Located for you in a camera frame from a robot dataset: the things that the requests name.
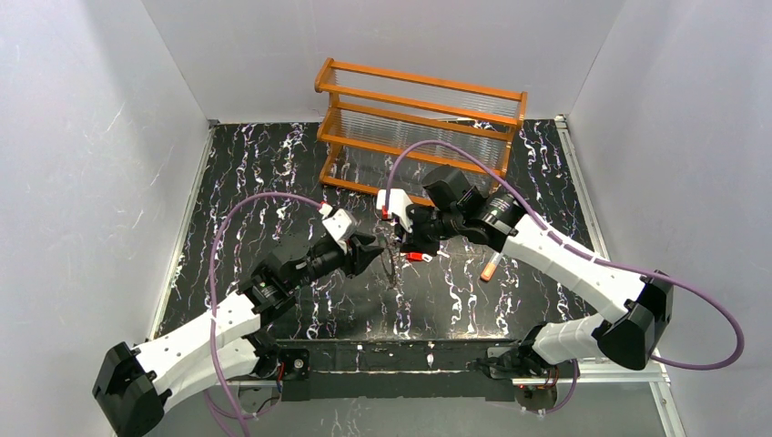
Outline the metal oval keyring holder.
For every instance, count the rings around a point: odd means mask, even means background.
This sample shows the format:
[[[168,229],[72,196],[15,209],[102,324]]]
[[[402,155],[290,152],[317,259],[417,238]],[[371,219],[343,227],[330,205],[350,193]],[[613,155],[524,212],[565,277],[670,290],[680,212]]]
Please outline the metal oval keyring holder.
[[[386,274],[389,287],[397,289],[399,287],[397,273],[397,258],[400,255],[399,245],[395,240],[383,235],[378,237],[378,241],[384,248],[381,254],[381,265]]]

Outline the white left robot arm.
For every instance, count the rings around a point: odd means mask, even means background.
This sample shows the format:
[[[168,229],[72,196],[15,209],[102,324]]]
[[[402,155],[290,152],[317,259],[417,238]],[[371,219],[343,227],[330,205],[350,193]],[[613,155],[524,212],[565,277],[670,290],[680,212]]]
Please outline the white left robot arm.
[[[364,272],[384,251],[372,235],[354,232],[342,242],[330,234],[305,253],[279,245],[217,306],[183,326],[134,347],[109,349],[92,395],[115,435],[144,436],[181,401],[221,378],[258,376],[281,384],[304,379],[306,351],[283,352],[264,331],[292,310],[298,290],[338,270]]]

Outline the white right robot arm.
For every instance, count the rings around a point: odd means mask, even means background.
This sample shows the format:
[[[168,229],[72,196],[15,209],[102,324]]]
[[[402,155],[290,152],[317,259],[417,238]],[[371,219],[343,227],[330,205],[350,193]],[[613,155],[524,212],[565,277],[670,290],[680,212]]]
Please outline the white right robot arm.
[[[500,372],[536,374],[564,361],[607,358],[628,370],[649,362],[672,313],[673,288],[646,275],[615,271],[584,246],[540,226],[505,187],[485,196],[449,165],[422,180],[432,205],[417,205],[401,189],[378,194],[385,218],[395,219],[401,251],[436,256],[457,236],[522,261],[578,295],[592,316],[532,328],[512,350],[479,360]]]

